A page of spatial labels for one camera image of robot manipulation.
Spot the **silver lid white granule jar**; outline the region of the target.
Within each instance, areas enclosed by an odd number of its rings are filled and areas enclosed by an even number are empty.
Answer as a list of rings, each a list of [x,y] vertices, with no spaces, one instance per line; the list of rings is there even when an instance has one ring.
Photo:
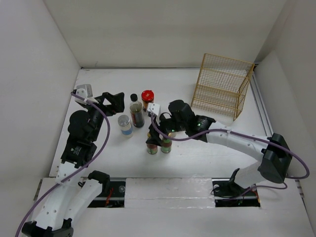
[[[129,116],[127,115],[119,116],[118,125],[120,127],[120,130],[123,136],[128,137],[128,138],[132,137],[133,128],[132,128]]]

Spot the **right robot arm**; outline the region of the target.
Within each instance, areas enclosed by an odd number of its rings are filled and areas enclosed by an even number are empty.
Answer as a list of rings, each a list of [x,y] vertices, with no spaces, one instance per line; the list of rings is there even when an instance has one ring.
[[[283,136],[274,133],[271,137],[260,137],[236,132],[213,118],[196,115],[182,100],[171,102],[168,110],[169,117],[165,117],[159,104],[148,104],[151,125],[147,144],[162,146],[170,133],[185,132],[187,140],[221,145],[256,160],[246,168],[234,170],[228,182],[214,188],[215,193],[232,198],[249,192],[262,181],[284,183],[293,154]]]

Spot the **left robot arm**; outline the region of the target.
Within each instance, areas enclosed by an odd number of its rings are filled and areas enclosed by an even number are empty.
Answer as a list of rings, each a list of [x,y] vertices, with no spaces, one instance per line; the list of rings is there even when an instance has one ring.
[[[124,93],[112,95],[104,92],[96,98],[88,97],[78,89],[71,94],[83,107],[69,118],[69,137],[61,156],[55,185],[38,198],[29,213],[44,200],[41,211],[33,221],[23,220],[17,234],[27,237],[71,237],[74,225],[85,209],[98,196],[110,191],[110,177],[101,171],[92,171],[88,179],[79,184],[88,166],[102,153],[107,142],[97,149],[103,122],[110,132],[108,118],[124,111]]]

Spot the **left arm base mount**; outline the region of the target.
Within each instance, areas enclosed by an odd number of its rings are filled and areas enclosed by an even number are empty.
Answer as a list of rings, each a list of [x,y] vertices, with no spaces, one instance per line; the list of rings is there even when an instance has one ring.
[[[107,191],[98,195],[88,208],[121,208],[124,207],[125,181],[111,181]]]

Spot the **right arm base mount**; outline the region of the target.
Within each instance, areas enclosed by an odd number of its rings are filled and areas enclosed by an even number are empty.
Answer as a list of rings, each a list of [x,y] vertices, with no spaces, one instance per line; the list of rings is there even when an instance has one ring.
[[[210,194],[214,197],[215,207],[260,207],[256,188],[241,188],[228,180],[212,181]]]

